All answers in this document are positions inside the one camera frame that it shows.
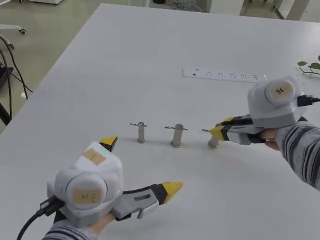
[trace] white power strip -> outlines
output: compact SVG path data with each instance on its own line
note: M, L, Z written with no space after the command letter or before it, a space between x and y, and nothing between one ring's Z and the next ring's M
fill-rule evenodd
M182 76L196 79L212 79L231 82L258 83L266 81L266 75L235 73L232 71L206 70L201 68L183 68Z

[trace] hand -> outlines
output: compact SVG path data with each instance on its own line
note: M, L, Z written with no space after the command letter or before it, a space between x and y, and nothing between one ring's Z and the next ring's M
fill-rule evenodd
M100 236L102 230L113 220L115 220L115 216L112 213L108 213L103 218L101 218L99 221L97 221L94 224L89 225L88 227L95 233L97 237Z
M276 143L277 132L278 129L267 129L261 133L260 137L266 140L265 145L267 147L276 151L280 151L278 144Z

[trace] gray floor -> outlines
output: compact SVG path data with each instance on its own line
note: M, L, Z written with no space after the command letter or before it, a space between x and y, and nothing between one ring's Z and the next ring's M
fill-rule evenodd
M30 89L35 90L58 57L78 33L99 4L127 5L127 0L64 0L58 5L32 3L18 0L0 6L0 23L21 25L27 30L22 36L17 30L3 30L3 34L14 45L14 56L23 78ZM278 18L271 4L272 0L248 0L243 4L241 15ZM23 88L20 82L12 79L13 116L25 103L22 96ZM8 109L8 85L0 90L0 101ZM0 123L0 133L4 129Z

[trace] striped sleeve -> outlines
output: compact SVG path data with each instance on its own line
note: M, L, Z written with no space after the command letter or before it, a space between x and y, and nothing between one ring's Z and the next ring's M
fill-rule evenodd
M75 227L68 220L61 220L42 240L98 240L98 237L88 227Z
M320 129L298 122L279 129L276 143L298 177L320 190Z

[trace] metal pin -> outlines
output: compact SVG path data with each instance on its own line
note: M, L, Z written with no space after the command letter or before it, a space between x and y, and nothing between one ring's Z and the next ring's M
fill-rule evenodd
M171 141L171 145L174 148L180 148L182 133L184 130L188 130L188 128L184 127L182 124L177 124L175 126L165 126L165 129L174 129L173 139Z
M205 133L209 133L209 130L208 129L201 129L202 132L205 132ZM208 145L210 148L212 149L216 149L219 147L219 140L216 139L215 136L211 136L211 139L208 141Z
M142 121L139 122L138 124L136 123L130 123L130 125L132 126L138 126L138 143L143 144L146 139L145 139L145 128L147 127L147 125L145 125Z

